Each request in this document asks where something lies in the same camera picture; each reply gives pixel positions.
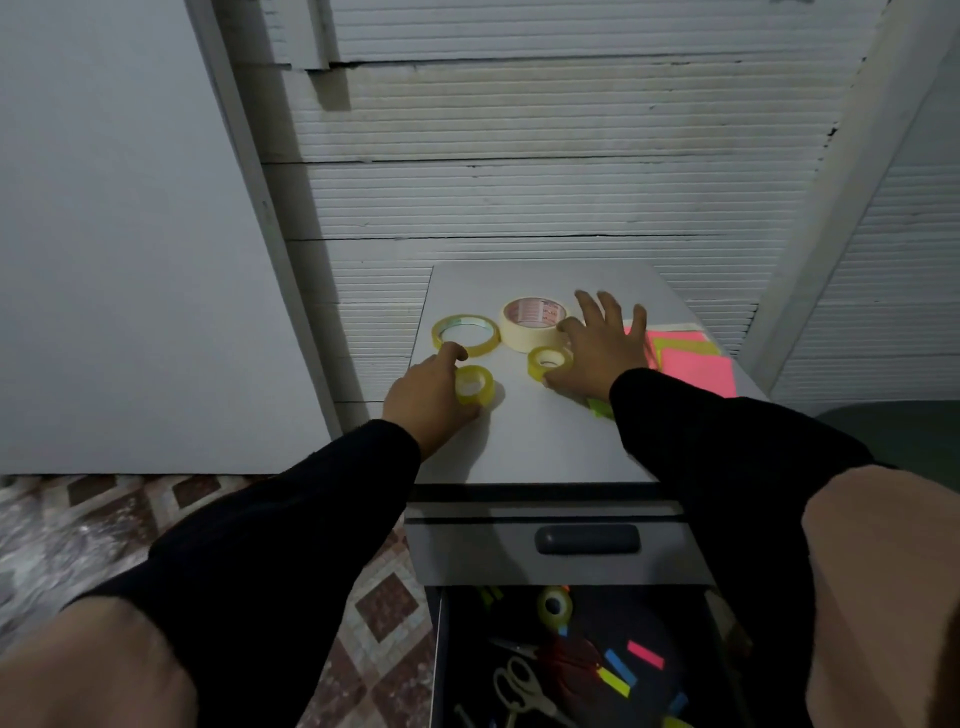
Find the drawer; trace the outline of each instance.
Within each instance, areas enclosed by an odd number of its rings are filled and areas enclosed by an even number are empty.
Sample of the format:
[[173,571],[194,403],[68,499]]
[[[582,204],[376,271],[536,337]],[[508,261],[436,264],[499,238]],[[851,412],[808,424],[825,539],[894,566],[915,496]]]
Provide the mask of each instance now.
[[[513,653],[488,638],[603,657],[607,649],[636,678],[626,697],[600,682],[593,670],[561,667],[524,658],[544,694],[580,728],[660,728],[679,692],[687,697],[680,718],[696,728],[747,725],[743,701],[704,597],[692,586],[572,586],[573,617],[565,637],[540,624],[536,600],[541,587],[504,587],[502,598],[485,605],[473,587],[439,590],[437,652],[431,728],[476,728],[507,723],[508,713],[493,691],[493,672]],[[631,654],[627,641],[662,657],[662,668]],[[519,728],[561,724],[538,712],[520,714]]]
[[404,525],[425,586],[712,584],[689,526],[675,519],[408,519]]

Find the yellow tape roll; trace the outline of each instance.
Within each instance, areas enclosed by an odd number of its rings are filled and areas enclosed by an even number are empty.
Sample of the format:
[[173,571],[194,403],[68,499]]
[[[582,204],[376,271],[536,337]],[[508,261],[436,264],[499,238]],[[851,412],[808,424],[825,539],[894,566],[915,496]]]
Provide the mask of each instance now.
[[565,339],[557,324],[568,310],[562,303],[536,296],[510,301],[500,311],[500,340],[520,353],[537,347],[562,349]]
[[573,600],[562,587],[546,587],[537,597],[537,616],[550,629],[560,629],[573,617]]
[[493,375],[483,367],[470,364],[457,368],[454,388],[460,404],[489,406],[493,401],[493,387]]
[[573,363],[573,356],[565,349],[553,347],[537,347],[527,354],[527,374],[536,381],[543,381],[547,372],[568,367]]
[[467,350],[467,356],[471,358],[474,356],[483,356],[485,353],[492,352],[494,349],[496,349],[496,345],[500,343],[500,329],[493,321],[488,319],[486,316],[476,316],[472,313],[459,313],[456,316],[447,316],[433,325],[433,328],[430,330],[430,333],[433,336],[433,345],[439,349],[444,345],[444,331],[446,331],[448,328],[461,326],[485,328],[490,332],[490,338],[482,344],[477,344],[476,346],[472,347],[464,347],[464,349]]

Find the yellow sticky flag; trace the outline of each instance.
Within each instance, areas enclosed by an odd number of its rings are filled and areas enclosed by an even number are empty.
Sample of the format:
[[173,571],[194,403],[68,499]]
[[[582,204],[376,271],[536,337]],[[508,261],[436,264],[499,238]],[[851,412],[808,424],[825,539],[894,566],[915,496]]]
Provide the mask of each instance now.
[[711,341],[687,341],[686,339],[658,339],[654,338],[654,351],[657,353],[657,364],[663,366],[661,352],[664,349],[680,349],[684,352],[719,354],[716,344]]
[[600,667],[597,669],[597,674],[600,675],[601,680],[603,680],[605,683],[607,683],[607,685],[619,692],[621,695],[624,697],[630,697],[630,686],[608,669],[605,667]]

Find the person's right hand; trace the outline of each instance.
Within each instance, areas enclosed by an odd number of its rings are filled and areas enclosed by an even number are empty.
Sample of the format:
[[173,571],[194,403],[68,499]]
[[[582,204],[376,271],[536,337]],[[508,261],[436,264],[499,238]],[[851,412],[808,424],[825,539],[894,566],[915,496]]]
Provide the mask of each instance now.
[[617,377],[647,366],[647,311],[639,303],[634,306],[634,322],[628,334],[623,332],[620,304],[609,293],[597,294],[604,307],[602,312],[586,291],[577,291],[575,295],[586,325],[575,318],[557,324],[570,337],[573,364],[547,372],[543,382],[551,389],[579,397],[610,401],[610,388]]

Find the floor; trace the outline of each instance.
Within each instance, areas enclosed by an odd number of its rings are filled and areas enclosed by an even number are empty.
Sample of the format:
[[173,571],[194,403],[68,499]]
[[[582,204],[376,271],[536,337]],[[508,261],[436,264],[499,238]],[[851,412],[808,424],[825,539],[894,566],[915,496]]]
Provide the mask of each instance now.
[[[0,652],[73,595],[146,558],[243,475],[9,477],[0,487]],[[302,728],[421,728],[434,641],[402,523],[354,585]]]

